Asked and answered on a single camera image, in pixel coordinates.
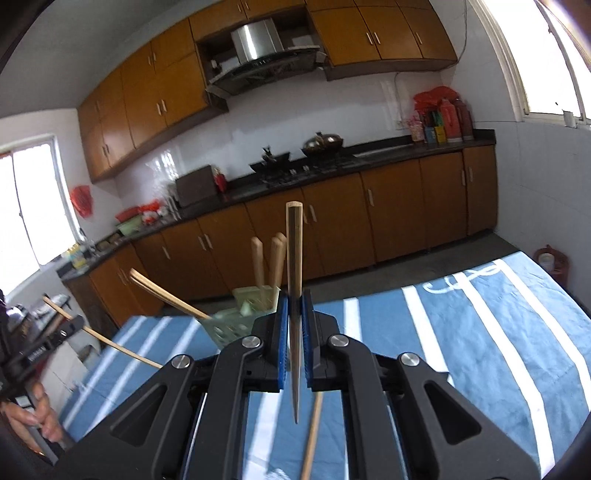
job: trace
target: pot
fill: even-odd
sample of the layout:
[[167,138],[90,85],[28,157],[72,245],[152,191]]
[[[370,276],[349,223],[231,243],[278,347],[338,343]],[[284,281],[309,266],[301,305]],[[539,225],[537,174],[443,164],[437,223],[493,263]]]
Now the pot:
[[307,140],[302,147],[306,157],[314,157],[325,153],[336,152],[343,146],[343,138],[336,134],[323,134],[316,132],[316,135]]

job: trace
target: white tile wall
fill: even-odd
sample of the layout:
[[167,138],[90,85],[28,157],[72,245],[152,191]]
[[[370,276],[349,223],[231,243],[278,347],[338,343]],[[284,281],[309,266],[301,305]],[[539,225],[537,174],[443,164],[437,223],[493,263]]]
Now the white tile wall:
[[441,85],[439,73],[394,73],[327,82],[317,70],[233,97],[230,112],[199,125],[139,159],[116,178],[125,207],[154,198],[150,161],[169,151],[179,174],[217,165],[234,179],[252,172],[262,147],[302,156],[300,147],[316,131],[338,133],[345,145],[406,135],[396,130],[412,115],[412,97]]

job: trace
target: blue tablecloth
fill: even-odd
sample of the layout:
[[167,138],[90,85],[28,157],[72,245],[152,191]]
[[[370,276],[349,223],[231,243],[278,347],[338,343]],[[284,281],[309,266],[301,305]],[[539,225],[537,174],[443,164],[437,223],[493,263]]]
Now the blue tablecloth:
[[[416,352],[532,456],[541,476],[561,458],[591,410],[591,322],[525,254],[428,283],[316,306],[375,353]],[[115,340],[161,364],[203,358],[215,344],[190,317],[133,317]],[[76,440],[155,369],[111,348],[61,414]],[[289,394],[252,394],[245,480],[297,479],[313,396],[300,424]],[[312,478],[347,478],[340,395],[325,393]]]

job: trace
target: human hand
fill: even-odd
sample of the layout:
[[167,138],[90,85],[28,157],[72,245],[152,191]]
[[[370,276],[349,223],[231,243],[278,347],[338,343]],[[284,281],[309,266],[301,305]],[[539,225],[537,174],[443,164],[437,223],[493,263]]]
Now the human hand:
[[50,442],[59,442],[63,438],[61,425],[57,420],[56,412],[51,408],[49,397],[45,393],[43,385],[39,382],[33,385],[33,395],[37,399],[35,413],[28,412],[15,403],[4,402],[0,411],[6,415],[14,432],[27,444],[27,446],[41,453],[37,442],[33,439],[27,427],[41,427],[41,435]]

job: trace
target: cabinet door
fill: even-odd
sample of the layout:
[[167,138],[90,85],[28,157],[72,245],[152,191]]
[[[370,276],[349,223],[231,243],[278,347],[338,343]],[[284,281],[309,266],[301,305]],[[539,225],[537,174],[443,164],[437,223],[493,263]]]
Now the cabinet door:
[[433,9],[429,0],[396,0],[396,3],[399,7],[424,8],[426,10]]
[[308,10],[316,12],[318,10],[327,10],[329,8],[354,7],[353,0],[306,0]]
[[425,59],[457,60],[456,51],[435,10],[401,8]]
[[423,55],[398,7],[360,7],[384,60],[421,59]]
[[197,220],[162,231],[176,276],[176,295],[183,300],[228,295]]
[[222,0],[189,17],[195,41],[244,21],[246,13],[240,0]]
[[379,60],[379,53],[357,8],[313,12],[312,19],[333,65]]
[[129,317],[140,314],[139,305],[125,285],[115,257],[90,272],[90,279],[113,321],[122,326]]
[[[256,236],[264,246],[265,258],[270,265],[271,239],[279,232],[286,235],[285,228],[285,204],[287,202],[304,203],[304,195],[300,189],[276,193],[246,204],[248,215],[251,217],[252,226]],[[310,225],[310,217],[304,211],[304,245],[302,252],[302,276],[304,280],[324,276],[324,269],[320,262],[320,254],[314,238],[314,231]],[[283,283],[287,283],[287,268],[283,269]]]
[[172,125],[207,107],[205,82],[197,54],[173,63],[158,74],[161,108],[167,125]]
[[332,275],[375,263],[361,176],[326,180],[302,190],[325,273]]
[[152,59],[156,72],[195,51],[189,19],[184,19],[152,40]]
[[499,193],[495,147],[464,149],[468,192],[468,235],[496,226]]
[[136,269],[142,275],[147,275],[142,262],[135,253],[134,247],[132,245],[123,247],[117,252],[115,258],[117,259],[117,264],[119,265],[119,270],[121,271],[121,277],[123,281],[139,305],[139,313],[149,316],[156,315],[164,305],[162,300],[157,299],[151,293],[148,293],[143,288],[138,287],[129,279],[129,271],[132,268]]
[[305,4],[304,0],[242,0],[248,18],[262,17],[279,10]]
[[177,280],[170,252],[160,233],[146,236],[134,242],[135,252],[148,272],[148,278],[164,290],[177,295]]
[[418,160],[361,174],[378,262],[427,248],[425,205]]
[[107,75],[99,85],[100,98],[98,100],[99,115],[104,118],[113,108],[123,101],[123,82],[121,68],[117,67]]
[[230,290],[255,284],[251,238],[255,235],[244,205],[199,218],[217,269]]
[[92,92],[78,107],[78,123],[80,135],[85,137],[99,122],[98,89]]
[[96,179],[109,169],[100,123],[96,124],[85,137],[82,137],[82,148],[91,180]]
[[121,64],[123,91],[127,94],[137,83],[147,83],[155,75],[152,45],[146,43]]
[[129,129],[136,148],[166,128],[160,100],[156,77],[139,82],[131,90],[125,91]]
[[421,158],[427,245],[466,236],[466,176],[461,153]]
[[100,124],[109,165],[112,167],[134,149],[123,99],[111,107],[111,111],[103,117]]

